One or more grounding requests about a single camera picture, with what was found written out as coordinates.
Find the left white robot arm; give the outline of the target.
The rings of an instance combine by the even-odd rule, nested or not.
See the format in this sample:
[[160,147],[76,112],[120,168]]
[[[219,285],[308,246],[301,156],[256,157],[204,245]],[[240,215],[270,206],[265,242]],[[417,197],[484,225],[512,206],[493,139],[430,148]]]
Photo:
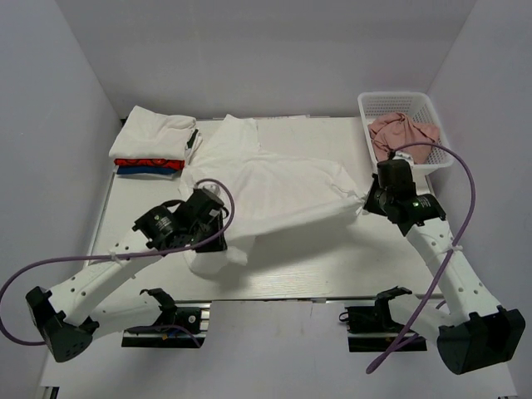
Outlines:
[[140,216],[109,254],[63,283],[33,288],[26,296],[32,321],[56,362],[68,362],[96,339],[131,330],[180,330],[180,310],[162,288],[143,288],[118,304],[108,297],[168,254],[214,244],[226,249],[224,231],[234,217],[234,199],[219,181],[204,179],[186,200],[173,199]]

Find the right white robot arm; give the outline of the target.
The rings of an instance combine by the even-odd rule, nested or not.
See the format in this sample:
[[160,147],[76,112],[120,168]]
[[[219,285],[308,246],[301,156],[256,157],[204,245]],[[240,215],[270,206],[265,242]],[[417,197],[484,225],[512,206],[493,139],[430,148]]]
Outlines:
[[399,228],[436,278],[447,305],[441,311],[423,305],[407,288],[391,288],[377,295],[377,325],[388,332],[407,325],[436,345],[441,360],[456,375],[508,362],[525,330],[524,317],[517,309],[505,309],[480,281],[454,244],[437,199],[416,192],[405,160],[377,164],[364,209]]

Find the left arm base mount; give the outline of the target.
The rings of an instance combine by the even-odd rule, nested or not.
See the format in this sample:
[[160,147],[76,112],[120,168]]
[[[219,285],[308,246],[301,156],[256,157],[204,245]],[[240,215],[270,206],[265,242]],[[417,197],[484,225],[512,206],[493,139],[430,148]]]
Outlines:
[[209,325],[209,305],[177,303],[162,288],[143,289],[158,303],[160,315],[147,327],[124,331],[121,346],[133,348],[200,349]]

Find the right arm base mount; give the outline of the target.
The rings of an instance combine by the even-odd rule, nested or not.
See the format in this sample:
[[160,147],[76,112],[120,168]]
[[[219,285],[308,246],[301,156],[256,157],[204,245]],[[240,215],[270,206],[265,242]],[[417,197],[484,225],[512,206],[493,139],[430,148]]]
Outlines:
[[371,305],[346,306],[338,315],[338,321],[347,328],[349,352],[385,352],[403,328],[402,324],[392,321],[388,303],[407,294],[412,291],[395,287],[380,292]]

